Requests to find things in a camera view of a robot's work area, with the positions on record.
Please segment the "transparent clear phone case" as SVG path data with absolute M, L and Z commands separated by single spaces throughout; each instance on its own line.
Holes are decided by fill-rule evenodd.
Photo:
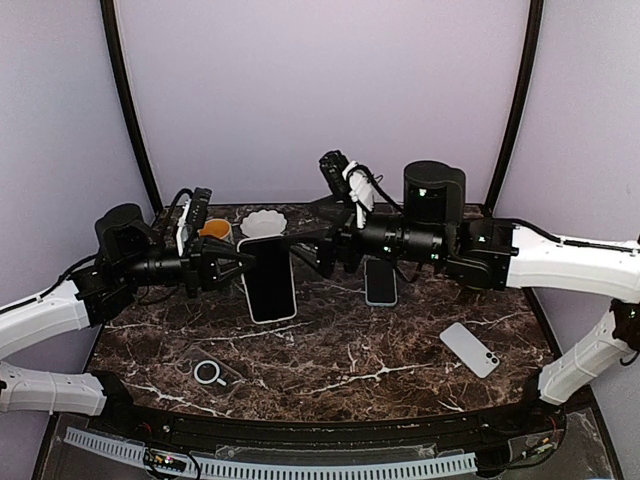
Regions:
M 190 387 L 213 397 L 228 395 L 245 383 L 239 371 L 198 346 L 187 348 L 174 363 L 174 368 Z

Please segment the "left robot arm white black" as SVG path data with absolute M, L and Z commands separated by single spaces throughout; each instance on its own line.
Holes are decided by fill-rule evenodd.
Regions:
M 186 240 L 172 248 L 133 203 L 95 223 L 99 250 L 73 264 L 48 289 L 1 310 L 1 410 L 101 416 L 120 436 L 141 427 L 123 383 L 107 371 L 62 374 L 14 366 L 6 359 L 49 338 L 103 325 L 136 299 L 139 288 L 178 286 L 194 297 L 218 290 L 255 264 L 214 237 L 195 237 L 203 219 L 188 214 Z

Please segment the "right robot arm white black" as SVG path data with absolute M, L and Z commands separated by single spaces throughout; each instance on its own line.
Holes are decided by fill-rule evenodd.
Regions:
M 521 219 L 467 219 L 465 173 L 439 161 L 405 166 L 403 201 L 391 201 L 390 213 L 375 211 L 370 195 L 380 186 L 367 167 L 327 156 L 320 168 L 343 210 L 331 227 L 288 235 L 285 244 L 325 278 L 336 263 L 352 273 L 370 256 L 431 265 L 475 289 L 551 288 L 610 298 L 592 330 L 528 380 L 523 402 L 510 413 L 517 432 L 534 432 L 549 405 L 564 404 L 609 367 L 638 358 L 638 242 L 555 235 Z

